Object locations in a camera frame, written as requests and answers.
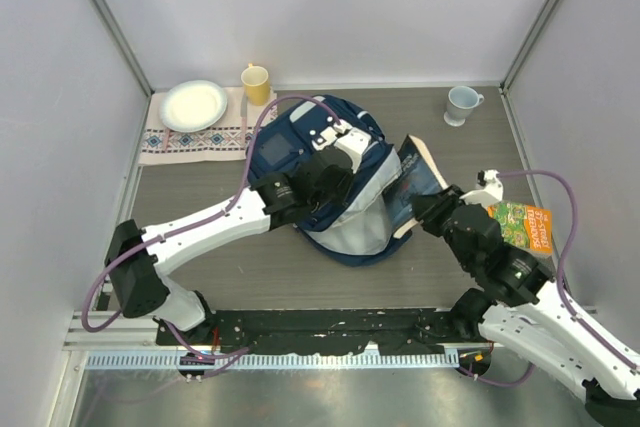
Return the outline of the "dark blue Nineteen Eighty-Four book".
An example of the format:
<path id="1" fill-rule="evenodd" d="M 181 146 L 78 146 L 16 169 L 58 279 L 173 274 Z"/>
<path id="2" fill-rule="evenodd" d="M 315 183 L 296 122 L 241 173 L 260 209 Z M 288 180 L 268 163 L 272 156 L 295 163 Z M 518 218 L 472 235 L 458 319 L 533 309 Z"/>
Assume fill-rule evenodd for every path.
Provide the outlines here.
<path id="1" fill-rule="evenodd" d="M 400 175 L 383 194 L 395 239 L 403 237 L 417 223 L 411 204 L 413 196 L 433 195 L 449 187 L 422 139 L 407 135 L 398 156 Z"/>

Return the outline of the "orange green treehouse book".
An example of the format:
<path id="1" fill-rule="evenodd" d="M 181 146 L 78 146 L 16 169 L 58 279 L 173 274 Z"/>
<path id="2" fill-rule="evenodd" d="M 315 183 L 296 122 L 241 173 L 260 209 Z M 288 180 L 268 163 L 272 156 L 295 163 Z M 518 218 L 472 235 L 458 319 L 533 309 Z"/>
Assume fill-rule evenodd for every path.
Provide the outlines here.
<path id="1" fill-rule="evenodd" d="M 552 213 L 549 210 L 502 201 L 490 206 L 488 213 L 500 224 L 506 242 L 540 258 L 552 256 Z"/>

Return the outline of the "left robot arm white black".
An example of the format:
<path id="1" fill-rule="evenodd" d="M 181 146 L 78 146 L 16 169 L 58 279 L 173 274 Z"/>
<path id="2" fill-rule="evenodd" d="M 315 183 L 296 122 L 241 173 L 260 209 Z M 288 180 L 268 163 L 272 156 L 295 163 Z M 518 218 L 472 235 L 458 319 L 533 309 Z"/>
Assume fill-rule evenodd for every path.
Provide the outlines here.
<path id="1" fill-rule="evenodd" d="M 244 237 L 298 224 L 327 204 L 342 203 L 362 157 L 336 147 L 314 153 L 291 172 L 272 172 L 221 202 L 142 232 L 134 221 L 114 234 L 117 258 L 110 278 L 126 318 L 152 315 L 178 330 L 190 345 L 213 332 L 210 310 L 171 273 L 190 260 Z"/>

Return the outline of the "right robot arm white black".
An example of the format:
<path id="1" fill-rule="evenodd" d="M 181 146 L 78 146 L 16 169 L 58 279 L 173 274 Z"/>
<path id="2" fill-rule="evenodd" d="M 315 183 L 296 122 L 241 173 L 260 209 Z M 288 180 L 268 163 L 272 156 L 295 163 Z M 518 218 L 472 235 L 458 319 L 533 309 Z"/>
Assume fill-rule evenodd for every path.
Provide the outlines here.
<path id="1" fill-rule="evenodd" d="M 601 426 L 638 425 L 638 352 L 581 307 L 559 275 L 503 239 L 487 211 L 502 198 L 500 181 L 411 198 L 416 221 L 446 242 L 478 285 L 458 301 L 453 333 L 517 353 L 569 389 Z"/>

